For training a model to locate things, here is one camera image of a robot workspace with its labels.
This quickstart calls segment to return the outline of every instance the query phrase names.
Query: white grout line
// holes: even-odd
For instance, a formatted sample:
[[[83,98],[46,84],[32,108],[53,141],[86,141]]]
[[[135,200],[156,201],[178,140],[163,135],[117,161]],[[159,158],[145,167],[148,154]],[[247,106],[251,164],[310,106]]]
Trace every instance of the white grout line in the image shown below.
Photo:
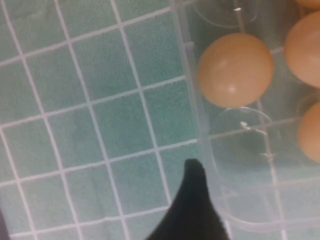
[[[57,11],[58,17],[60,19],[60,23],[61,23],[64,35],[65,35],[67,44],[68,44],[69,51],[71,53],[71,57],[72,57],[72,60],[73,60],[73,63],[74,63],[75,69],[76,69],[76,73],[77,73],[77,75],[79,77],[79,80],[80,80],[80,83],[81,83],[81,87],[82,87],[82,90],[83,90],[83,93],[84,93],[84,97],[85,97],[85,100],[86,100],[86,103],[87,103],[87,107],[89,109],[89,112],[90,112],[90,115],[91,115],[91,118],[92,118],[94,130],[95,130],[95,133],[96,133],[97,138],[98,138],[98,142],[99,142],[99,145],[100,145],[100,148],[101,148],[101,151],[102,151],[102,155],[103,155],[103,159],[105,161],[107,172],[109,174],[110,183],[111,183],[111,187],[112,187],[112,190],[113,190],[113,194],[114,194],[114,198],[115,198],[115,201],[116,201],[116,205],[117,205],[117,208],[118,208],[118,212],[119,212],[119,215],[120,215],[120,219],[121,219],[121,223],[122,223],[125,239],[126,240],[130,240],[128,226],[127,226],[127,223],[126,223],[126,221],[125,221],[125,219],[123,217],[124,216],[123,209],[122,209],[122,206],[121,206],[121,202],[120,202],[118,190],[117,190],[117,187],[116,187],[116,183],[115,183],[115,180],[114,180],[114,177],[113,177],[112,168],[111,168],[109,160],[108,160],[106,146],[104,145],[103,138],[102,138],[99,126],[98,126],[98,121],[97,121],[97,118],[96,118],[96,114],[95,114],[93,106],[92,106],[92,104],[90,102],[88,89],[86,87],[86,83],[84,81],[84,77],[83,77],[82,71],[80,69],[80,66],[79,66],[79,63],[78,63],[78,60],[77,60],[77,57],[76,57],[76,53],[75,53],[74,48],[72,46],[72,42],[70,40],[68,29],[67,29],[65,20],[63,18],[63,15],[62,15],[58,0],[54,0],[54,3],[55,3],[56,11]]]
[[[167,84],[172,84],[172,83],[175,83],[175,82],[178,82],[178,81],[183,81],[185,79],[186,79],[185,76],[178,76],[178,77],[174,77],[174,78],[169,79],[169,80],[165,80],[165,81],[162,81],[162,82],[158,82],[158,83],[154,83],[154,84],[151,84],[151,85],[144,86],[144,87],[142,87],[142,89],[143,90],[149,90],[149,89],[161,87],[161,86],[164,86],[164,85],[167,85]],[[103,97],[103,98],[100,98],[100,99],[97,99],[97,100],[93,100],[93,101],[91,101],[91,104],[95,105],[95,104],[105,103],[105,102],[108,102],[108,101],[115,100],[117,98],[122,98],[122,97],[126,97],[126,96],[129,96],[129,95],[132,95],[132,94],[136,94],[138,92],[139,92],[138,89],[125,91],[125,92],[122,92],[122,93],[118,93],[116,95],[107,96],[107,97]],[[74,110],[79,110],[79,109],[82,109],[82,108],[86,108],[87,106],[88,106],[87,103],[80,103],[80,104],[75,105],[75,106],[66,107],[66,108],[63,108],[63,109],[55,110],[55,111],[46,112],[46,113],[44,113],[44,115],[48,118],[48,117],[60,115],[60,114],[63,114],[63,113],[68,113],[68,112],[71,112],[71,111],[74,111]],[[26,118],[23,118],[23,119],[19,119],[19,120],[16,120],[16,121],[10,121],[10,122],[2,124],[1,126],[2,126],[3,129],[6,129],[6,128],[11,128],[11,127],[14,127],[14,126],[21,125],[21,124],[25,124],[25,123],[28,123],[28,122],[31,122],[31,121],[40,120],[42,118],[43,118],[43,116],[41,114],[39,114],[39,115],[35,115],[35,116],[30,116],[30,117],[26,117]]]
[[[174,144],[171,144],[171,145],[161,146],[161,147],[159,147],[159,151],[175,149],[175,148],[179,148],[179,147],[182,147],[182,146],[195,144],[197,142],[198,142],[197,139],[191,139],[191,140],[188,140],[188,141],[174,143]],[[154,149],[148,149],[148,150],[144,150],[144,151],[135,152],[135,153],[132,153],[132,154],[127,154],[127,155],[124,155],[124,156],[110,158],[109,162],[112,163],[112,162],[126,160],[126,159],[130,159],[130,158],[134,158],[134,157],[139,157],[139,156],[142,156],[142,155],[152,154],[152,153],[155,153],[155,150]],[[102,165],[105,165],[105,164],[106,164],[106,162],[104,160],[102,160],[102,161],[92,162],[92,163],[88,163],[88,164],[84,164],[84,165],[72,166],[72,167],[64,168],[62,171],[64,173],[70,173],[70,172],[74,172],[74,171],[78,171],[78,170],[84,170],[84,169],[88,169],[88,168],[94,168],[94,167],[102,166]],[[46,173],[42,173],[42,174],[22,177],[19,180],[20,180],[21,183],[24,183],[24,182],[28,182],[28,181],[34,181],[34,180],[38,180],[38,179],[44,179],[44,178],[48,178],[48,177],[52,177],[52,176],[57,176],[57,175],[60,174],[60,172],[61,171],[59,171],[59,170],[55,170],[55,171],[46,172]],[[17,183],[16,180],[4,181],[4,182],[0,183],[0,188],[6,187],[6,186],[11,186],[11,185],[14,185],[16,183]]]
[[[87,107],[86,103],[80,103],[80,104],[75,105],[75,106],[70,106],[70,107],[59,109],[59,110],[56,110],[56,111],[47,112],[47,113],[45,113],[45,116],[47,118],[49,118],[49,117],[52,117],[52,116],[65,114],[65,113],[72,112],[72,111],[79,110],[79,109],[83,109],[83,108],[86,108],[86,107]]]
[[[154,12],[150,12],[150,13],[142,15],[142,16],[138,16],[138,17],[133,18],[131,20],[123,21],[120,24],[122,26],[128,26],[128,25],[131,25],[131,24],[136,24],[136,23],[141,22],[141,21],[146,20],[146,19],[154,18],[154,17],[156,17],[158,15],[166,14],[168,12],[170,12],[170,7],[169,6],[165,7],[165,8],[162,8],[160,10],[156,10]]]
[[[24,208],[24,210],[26,212],[27,220],[28,220],[28,223],[29,223],[29,226],[30,226],[30,229],[31,229],[31,234],[33,235],[35,240],[38,240],[38,237],[37,237],[36,232],[35,232],[35,223],[33,221],[32,215],[31,215],[31,211],[30,211],[27,199],[26,199],[26,195],[25,195],[24,190],[22,188],[21,181],[19,179],[19,175],[18,175],[18,172],[17,172],[17,168],[16,168],[16,165],[14,163],[14,159],[13,159],[13,157],[11,155],[11,151],[9,149],[9,146],[8,146],[8,143],[7,143],[7,140],[6,140],[6,137],[5,137],[5,134],[4,134],[3,130],[2,130],[2,128],[0,128],[0,136],[1,136],[1,139],[2,139],[2,142],[3,142],[3,146],[4,146],[4,149],[5,149],[6,155],[7,155],[8,160],[9,160],[10,167],[11,167],[12,172],[13,172],[13,176],[14,176],[14,179],[15,179],[14,182],[16,183],[16,186],[18,188],[20,197],[22,199],[23,208]]]
[[[146,211],[127,214],[127,215],[125,215],[125,218],[126,219],[130,219],[130,218],[145,216],[145,215],[149,215],[149,214],[155,214],[155,213],[158,213],[158,212],[166,211],[168,209],[169,209],[169,207],[167,207],[167,206],[156,207],[156,208],[153,208],[153,209],[150,209],[150,210],[146,210]]]
[[[175,149],[175,148],[180,148],[180,147],[182,147],[182,146],[187,146],[187,145],[190,145],[190,144],[195,144],[195,143],[197,143],[197,142],[198,142],[197,139],[191,139],[191,140],[188,140],[188,141],[182,141],[182,142],[174,143],[174,144],[167,145],[167,146],[160,146],[160,147],[158,147],[158,149],[159,149],[159,151],[169,150],[169,149]]]
[[[108,26],[108,27],[105,27],[105,28],[102,28],[102,29],[99,29],[99,30],[91,31],[91,32],[82,34],[80,36],[76,36],[74,38],[70,38],[70,42],[71,43],[76,43],[76,42],[84,40],[84,39],[89,39],[89,38],[92,38],[92,37],[95,37],[95,36],[106,34],[106,33],[110,32],[110,31],[116,30],[117,28],[118,28],[117,25],[112,25],[112,26]]]
[[[125,219],[130,219],[130,218],[136,218],[136,217],[141,217],[141,216],[146,216],[149,214],[155,214],[159,213],[162,211],[168,210],[168,206],[161,206],[161,207],[156,207],[153,209],[145,210],[145,211],[140,211],[140,212],[135,212],[131,214],[127,214],[124,216]],[[81,222],[79,225],[81,227],[86,227],[86,226],[92,226],[92,225],[97,225],[97,224],[102,224],[105,222],[111,222],[111,221],[118,221],[120,220],[119,216],[110,216],[110,217],[104,217],[102,219],[98,220],[93,220],[93,221],[86,221],[86,222]],[[51,227],[51,228],[46,228],[46,229],[41,229],[41,230],[36,230],[36,234],[45,234],[45,233],[52,233],[56,231],[61,231],[61,230],[68,230],[68,229],[73,229],[76,228],[76,224],[68,224],[68,225],[62,225],[62,226],[56,226],[56,227]],[[11,238],[17,238],[17,237],[26,237],[32,235],[32,232],[26,231],[26,232],[19,232],[19,233],[14,233],[11,234]]]
[[[153,83],[153,84],[150,84],[150,85],[147,85],[147,86],[142,86],[141,88],[142,88],[143,91],[149,90],[149,89],[155,89],[155,88],[158,88],[158,87],[163,87],[164,85],[167,85],[167,84],[173,84],[173,83],[176,83],[176,82],[179,82],[179,81],[183,81],[185,79],[186,79],[185,76],[177,76],[177,77],[174,77],[174,78],[169,79],[169,80]]]
[[[147,121],[149,132],[150,132],[150,135],[151,135],[152,144],[153,144],[153,147],[155,149],[156,160],[157,160],[157,163],[158,163],[158,167],[159,167],[159,171],[160,171],[160,175],[161,175],[161,179],[162,179],[162,183],[163,183],[163,188],[164,188],[166,200],[167,200],[167,202],[169,204],[171,204],[172,200],[171,200],[171,197],[170,197],[170,191],[169,191],[169,187],[168,187],[168,183],[167,183],[167,179],[166,179],[166,174],[165,174],[163,163],[162,163],[162,159],[161,159],[161,156],[160,156],[160,153],[159,153],[159,150],[158,150],[158,144],[157,144],[157,140],[156,140],[156,135],[155,135],[154,129],[152,127],[152,122],[151,122],[150,114],[149,114],[149,111],[148,111],[148,108],[147,108],[147,102],[146,102],[146,99],[145,99],[145,96],[144,96],[144,93],[143,93],[143,89],[142,89],[142,86],[141,86],[141,83],[140,83],[140,80],[139,80],[138,71],[137,71],[137,68],[136,68],[136,65],[135,65],[135,62],[134,62],[134,58],[133,58],[132,52],[130,50],[130,46],[129,46],[129,42],[128,42],[128,39],[127,39],[127,35],[125,33],[125,30],[124,30],[122,22],[121,22],[121,18],[120,18],[120,14],[119,14],[116,2],[115,2],[115,0],[110,0],[110,3],[111,3],[112,8],[113,8],[115,19],[116,19],[117,24],[119,26],[121,37],[122,37],[122,40],[123,40],[123,43],[124,43],[124,48],[125,48],[126,54],[128,56],[128,59],[129,59],[130,65],[131,65],[131,69],[132,69],[132,72],[133,72],[135,83],[136,83],[136,85],[138,87],[138,90],[139,90],[139,95],[140,95],[140,99],[141,99],[141,102],[142,102],[142,107],[144,109],[145,118],[146,118],[146,121]]]
[[[13,58],[9,58],[7,60],[1,61],[0,62],[0,67],[4,67],[6,65],[16,63],[16,62],[18,62],[20,60],[21,60],[21,58],[19,56],[15,56]]]
[[[160,10],[145,14],[143,16],[139,16],[137,18],[124,21],[124,22],[121,23],[121,25],[122,26],[128,26],[128,25],[131,25],[131,24],[135,24],[135,23],[138,23],[140,21],[147,20],[149,18],[154,18],[154,17],[156,17],[158,15],[168,13],[169,11],[170,11],[170,8],[166,7],[166,8],[163,8],[163,9],[160,9]],[[108,26],[108,27],[105,27],[105,28],[102,28],[102,29],[99,29],[99,30],[95,30],[95,31],[91,31],[91,32],[82,34],[80,36],[76,36],[74,38],[71,38],[70,41],[72,43],[76,43],[76,42],[84,40],[84,39],[92,38],[92,37],[99,36],[99,35],[105,34],[107,32],[110,32],[112,30],[116,30],[116,29],[118,29],[118,27],[119,27],[118,24],[112,25],[112,26]],[[36,56],[36,55],[39,55],[39,54],[44,54],[44,53],[47,53],[47,52],[50,52],[50,51],[53,51],[53,50],[56,50],[56,49],[59,49],[59,48],[63,48],[65,46],[67,46],[67,42],[63,41],[63,42],[60,42],[60,43],[53,44],[51,46],[47,46],[47,47],[43,47],[43,48],[31,51],[31,52],[27,52],[27,53],[24,54],[24,56],[25,56],[25,58],[29,58],[29,57]],[[21,60],[20,56],[12,57],[10,59],[1,61],[0,62],[0,67],[16,63],[16,62],[18,62],[20,60]]]
[[[19,55],[21,57],[21,49],[20,49],[20,46],[19,46],[19,43],[18,43],[17,36],[15,34],[14,27],[10,22],[10,17],[9,17],[9,13],[8,13],[8,10],[7,10],[7,7],[6,7],[5,0],[0,0],[0,2],[1,2],[1,7],[2,7],[2,10],[3,10],[3,13],[4,13],[4,17],[5,17],[5,20],[6,20],[6,24],[7,24],[8,28],[9,28],[11,34],[12,34],[12,38],[14,40],[16,49],[19,52]],[[13,172],[13,176],[14,176],[15,181],[16,181],[16,185],[17,185],[19,194],[20,194],[21,199],[22,199],[22,204],[23,204],[24,210],[26,212],[26,216],[27,216],[27,219],[28,219],[28,222],[29,222],[29,227],[31,229],[31,233],[32,233],[34,239],[38,240],[38,236],[35,234],[35,223],[33,221],[32,214],[31,214],[31,211],[30,211],[26,196],[25,196],[24,190],[22,188],[22,185],[21,185],[21,182],[20,182],[20,179],[19,179],[18,171],[17,171],[16,165],[15,165],[14,159],[13,159],[13,157],[11,155],[11,151],[10,151],[9,145],[8,145],[7,139],[5,137],[5,134],[4,134],[2,128],[0,128],[0,136],[1,136],[4,148],[5,148],[8,160],[9,160],[10,167],[11,167],[12,172]]]
[[[14,127],[14,126],[19,126],[21,124],[32,122],[32,121],[37,121],[37,120],[40,120],[40,119],[42,119],[42,115],[39,114],[39,115],[35,115],[35,116],[30,116],[30,117],[26,117],[26,118],[23,118],[23,119],[19,119],[19,120],[16,120],[16,121],[10,121],[10,122],[4,123],[4,124],[1,125],[1,127],[3,129],[11,128],[11,127]]]
[[[51,52],[51,51],[63,48],[65,46],[67,46],[67,42],[63,41],[63,42],[60,42],[60,43],[57,43],[57,44],[53,44],[51,46],[46,46],[46,47],[43,47],[43,48],[28,52],[28,53],[24,54],[24,56],[25,56],[25,58],[29,58],[29,57],[33,57],[33,56],[36,56],[36,55],[44,54],[44,53],[47,53],[47,52]]]
[[[19,41],[18,41],[18,38],[17,38],[17,35],[16,35],[16,32],[15,32],[15,29],[10,21],[10,17],[9,17],[9,14],[8,14],[8,10],[6,8],[6,4],[4,2],[4,0],[1,0],[1,3],[2,3],[2,8],[3,8],[3,12],[4,12],[4,15],[5,15],[5,18],[6,18],[6,21],[7,21],[7,24],[8,24],[8,27],[10,29],[10,32],[11,32],[11,35],[12,35],[12,38],[13,38],[13,41],[15,43],[15,47],[19,53],[19,56],[21,58],[21,61],[22,61],[22,64],[23,64],[23,67],[24,67],[24,70],[27,74],[27,77],[28,77],[28,80],[29,80],[29,83],[30,83],[30,86],[31,86],[31,89],[32,89],[32,92],[34,94],[34,97],[35,97],[35,100],[36,100],[36,103],[39,107],[39,111],[43,117],[43,120],[44,120],[44,123],[45,123],[45,126],[46,126],[46,129],[48,131],[48,135],[49,135],[49,138],[50,138],[50,141],[51,141],[51,144],[52,144],[52,147],[53,147],[53,150],[54,150],[54,154],[55,154],[55,157],[56,157],[56,161],[57,161],[57,165],[58,165],[58,168],[60,170],[60,174],[61,174],[61,179],[62,179],[62,183],[63,183],[63,188],[64,188],[64,191],[65,191],[65,195],[66,195],[66,199],[68,201],[68,204],[70,206],[70,210],[71,210],[71,213],[72,213],[72,217],[73,217],[73,220],[75,223],[78,222],[78,219],[77,219],[77,213],[75,211],[75,208],[73,206],[73,203],[72,203],[72,200],[71,200],[71,196],[70,196],[70,193],[69,193],[69,189],[68,189],[68,185],[67,185],[67,180],[66,180],[66,176],[64,175],[63,173],[63,165],[62,165],[62,160],[61,160],[61,157],[60,157],[60,154],[59,154],[59,150],[58,150],[58,147],[57,147],[57,144],[56,144],[56,141],[54,139],[54,136],[53,136],[53,133],[52,133],[52,130],[51,130],[51,127],[49,125],[49,121],[47,119],[47,117],[45,116],[45,111],[44,111],[44,108],[42,106],[42,103],[41,103],[41,100],[40,100],[40,97],[39,97],[39,94],[37,92],[37,88],[35,86],[35,83],[34,83],[34,80],[33,80],[33,77],[31,75],[31,72],[30,72],[30,69],[27,65],[27,61],[26,61],[26,57],[24,56],[24,53],[21,49],[21,46],[19,44]],[[35,230],[35,227],[34,225],[32,224],[32,228],[31,228],[33,231]],[[79,234],[79,237],[80,237],[80,240],[82,240],[82,235],[80,233],[80,228],[78,228],[78,234]]]

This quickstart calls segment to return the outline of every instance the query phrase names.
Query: clear plastic egg carton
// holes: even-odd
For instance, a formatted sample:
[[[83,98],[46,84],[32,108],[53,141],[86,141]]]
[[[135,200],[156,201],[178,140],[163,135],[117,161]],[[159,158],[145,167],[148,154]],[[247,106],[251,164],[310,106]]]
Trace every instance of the clear plastic egg carton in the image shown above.
[[[310,10],[293,0],[170,4],[217,211],[233,226],[253,232],[320,225],[320,164],[297,143],[301,116],[319,94],[293,76],[283,53],[290,28]],[[207,102],[198,88],[198,60],[214,40],[235,32],[266,43],[274,77],[259,101],[222,109]]]

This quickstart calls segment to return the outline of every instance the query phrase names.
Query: egg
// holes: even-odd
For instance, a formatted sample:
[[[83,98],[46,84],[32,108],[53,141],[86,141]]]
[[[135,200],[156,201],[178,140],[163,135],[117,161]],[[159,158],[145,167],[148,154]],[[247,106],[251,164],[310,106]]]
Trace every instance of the egg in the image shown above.
[[[293,26],[285,40],[284,55],[298,79],[320,88],[320,11]]]
[[[298,143],[310,159],[320,163],[320,102],[304,114],[298,128]]]
[[[320,0],[296,0],[299,4],[311,9],[320,9]]]
[[[223,108],[255,102],[267,90],[274,70],[268,47],[258,38],[232,33],[202,54],[197,80],[204,97]]]

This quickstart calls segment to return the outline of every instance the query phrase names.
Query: grid pattern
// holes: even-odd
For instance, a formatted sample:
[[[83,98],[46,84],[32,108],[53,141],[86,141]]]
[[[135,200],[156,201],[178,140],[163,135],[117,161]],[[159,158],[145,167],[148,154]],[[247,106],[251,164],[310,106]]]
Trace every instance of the grid pattern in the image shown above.
[[[104,223],[106,221],[113,221],[113,222],[120,221],[120,224],[122,226],[121,228],[123,230],[123,237],[124,237],[124,239],[129,240],[132,238],[130,237],[129,229],[127,226],[128,219],[136,218],[139,216],[150,215],[153,213],[163,212],[168,208],[168,204],[171,203],[172,197],[169,193],[169,188],[168,188],[168,184],[167,184],[160,152],[170,150],[170,149],[176,149],[176,148],[180,148],[182,146],[188,146],[188,145],[192,145],[192,144],[197,143],[196,139],[189,139],[189,140],[177,142],[174,144],[158,146],[157,140],[156,140],[156,135],[153,130],[152,121],[151,121],[150,114],[149,114],[149,109],[147,107],[147,102],[146,102],[146,99],[144,96],[144,92],[151,90],[151,89],[155,89],[155,88],[165,87],[166,85],[172,85],[175,83],[184,82],[185,78],[184,78],[184,76],[176,76],[176,77],[173,77],[169,80],[164,80],[161,82],[142,86],[140,83],[140,80],[139,80],[137,68],[135,66],[134,57],[131,53],[131,48],[129,46],[130,44],[128,42],[126,32],[125,32],[125,27],[130,26],[130,25],[134,25],[140,21],[152,19],[156,16],[167,14],[170,11],[170,8],[165,7],[165,8],[156,10],[154,12],[145,14],[143,16],[139,16],[134,19],[130,19],[130,20],[122,22],[116,2],[114,0],[111,0],[110,5],[112,7],[112,11],[115,16],[116,24],[108,26],[103,29],[94,30],[89,33],[84,33],[82,35],[75,36],[75,37],[71,38],[70,34],[69,34],[69,30],[68,30],[66,22],[65,22],[65,19],[64,19],[64,15],[61,10],[61,6],[60,6],[61,3],[58,0],[54,0],[52,2],[54,3],[54,8],[56,10],[56,13],[57,13],[59,23],[61,25],[65,40],[61,41],[59,43],[52,44],[50,46],[45,46],[45,47],[42,47],[42,48],[39,48],[36,50],[24,52],[23,48],[26,48],[26,47],[24,46],[22,48],[22,45],[19,41],[20,36],[17,34],[17,32],[16,32],[17,29],[15,28],[15,24],[13,23],[13,20],[11,19],[10,11],[8,10],[8,6],[7,6],[8,3],[5,2],[5,0],[1,1],[1,7],[2,7],[2,10],[4,13],[5,21],[8,26],[9,32],[11,33],[12,39],[14,41],[14,45],[15,45],[16,50],[18,52],[18,56],[14,56],[10,59],[5,59],[5,60],[1,61],[0,68],[5,68],[7,66],[22,63],[24,71],[25,71],[27,79],[28,79],[28,82],[31,86],[31,90],[32,90],[33,96],[35,98],[37,107],[39,109],[39,114],[34,114],[32,116],[23,117],[23,118],[20,117],[20,119],[18,118],[15,120],[5,121],[4,123],[1,124],[1,127],[0,127],[0,136],[1,136],[4,148],[5,148],[7,158],[9,160],[10,167],[13,172],[13,176],[14,176],[14,180],[8,180],[8,181],[1,182],[0,187],[7,188],[10,186],[17,186],[18,193],[22,199],[23,208],[26,213],[27,222],[29,224],[29,231],[22,231],[22,232],[18,231],[18,232],[11,234],[11,236],[13,238],[17,238],[17,239],[19,239],[19,238],[22,239],[23,237],[30,236],[30,237],[33,237],[35,240],[41,240],[42,239],[41,234],[49,234],[49,233],[55,233],[55,232],[59,232],[59,231],[61,232],[64,230],[69,230],[69,229],[75,229],[78,239],[85,240],[85,239],[87,239],[87,237],[86,237],[86,231],[85,231],[84,227],[99,225],[99,224]],[[86,86],[86,82],[84,80],[82,70],[80,68],[79,59],[77,58],[77,54],[74,50],[74,44],[77,42],[86,40],[86,39],[90,39],[90,38],[93,38],[96,36],[106,34],[108,32],[112,32],[114,30],[120,31],[121,40],[123,41],[125,52],[126,52],[131,70],[133,72],[133,76],[134,76],[134,80],[135,80],[135,84],[136,84],[137,88],[132,89],[132,90],[128,90],[128,91],[124,91],[124,92],[120,92],[118,94],[113,94],[111,96],[91,100],[91,98],[89,96],[88,88]],[[34,74],[30,68],[28,59],[31,59],[31,58],[34,58],[34,57],[37,57],[40,55],[45,55],[50,52],[58,51],[59,49],[63,49],[63,48],[67,48],[68,51],[70,52],[72,62],[74,64],[74,67],[76,70],[77,77],[79,78],[81,88],[84,93],[85,102],[79,103],[79,104],[74,104],[72,106],[65,107],[62,109],[46,111],[44,104],[43,104],[43,99],[41,98],[41,93],[39,92],[39,90],[36,86]],[[121,156],[109,158],[107,155],[106,146],[104,144],[103,136],[100,131],[100,126],[99,126],[94,108],[96,105],[104,104],[107,102],[112,102],[117,99],[133,96],[135,94],[138,94],[139,99],[142,103],[142,108],[143,108],[143,111],[145,114],[145,119],[147,122],[147,128],[148,128],[148,130],[150,132],[150,136],[151,136],[152,148],[147,149],[147,150],[143,150],[143,151],[139,151],[139,152],[134,152],[134,153],[127,154],[127,155],[121,155]],[[68,113],[71,113],[71,112],[74,112],[77,110],[82,110],[82,109],[89,110],[89,115],[90,115],[92,123],[93,123],[94,132],[96,133],[98,144],[99,144],[100,150],[102,152],[102,159],[97,162],[94,162],[94,163],[88,163],[88,164],[83,164],[83,165],[73,166],[73,167],[64,167],[64,162],[63,162],[64,160],[61,155],[61,150],[58,147],[57,139],[56,139],[50,118],[55,117],[55,116],[65,115],[65,114],[68,114]],[[38,123],[39,121],[44,122],[45,129],[48,133],[49,143],[53,149],[54,157],[56,159],[56,165],[57,165],[56,170],[45,172],[45,173],[40,173],[40,174],[32,174],[32,175],[29,175],[26,177],[20,177],[17,162],[14,157],[14,155],[16,153],[13,152],[13,150],[11,150],[10,140],[8,139],[8,137],[10,136],[10,132],[12,130],[19,128],[20,126],[26,126],[30,123]],[[132,159],[132,158],[137,158],[140,156],[145,156],[147,154],[155,154],[157,167],[158,167],[159,173],[160,173],[160,180],[163,184],[162,187],[164,189],[166,204],[164,204],[164,206],[155,207],[155,208],[148,209],[148,210],[125,214],[123,211],[121,201],[120,201],[118,188],[115,183],[115,177],[114,177],[113,169],[111,167],[111,163],[118,162],[118,161],[124,161],[124,160]],[[75,203],[72,199],[72,193],[71,193],[72,189],[71,189],[71,186],[69,186],[69,184],[68,184],[67,174],[71,173],[71,172],[77,172],[77,171],[100,167],[100,166],[106,166],[107,175],[109,177],[110,186],[112,188],[112,192],[113,192],[113,195],[115,198],[115,205],[116,205],[118,214],[116,216],[103,217],[103,218],[97,219],[97,220],[80,221],[79,213],[76,210],[77,206],[75,205]],[[28,193],[27,193],[27,191],[28,191],[27,186],[29,186],[31,188],[32,184],[35,183],[35,181],[37,181],[37,180],[43,179],[43,180],[49,181],[55,177],[59,177],[59,179],[61,179],[61,187],[63,189],[62,192],[65,195],[65,200],[66,200],[68,208],[70,210],[71,222],[73,222],[73,223],[58,225],[58,226],[53,226],[53,227],[41,227],[39,229],[39,227],[37,226],[37,223],[36,223],[37,220],[34,219],[35,210],[32,209],[33,203],[30,202],[30,198],[29,198],[30,196],[28,196]]]

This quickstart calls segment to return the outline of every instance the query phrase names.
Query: black object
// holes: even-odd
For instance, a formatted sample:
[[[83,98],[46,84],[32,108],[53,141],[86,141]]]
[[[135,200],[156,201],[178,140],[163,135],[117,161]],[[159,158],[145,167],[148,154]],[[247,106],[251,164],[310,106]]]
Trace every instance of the black object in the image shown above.
[[[210,201],[202,164],[189,159],[172,206],[147,240],[228,240]]]

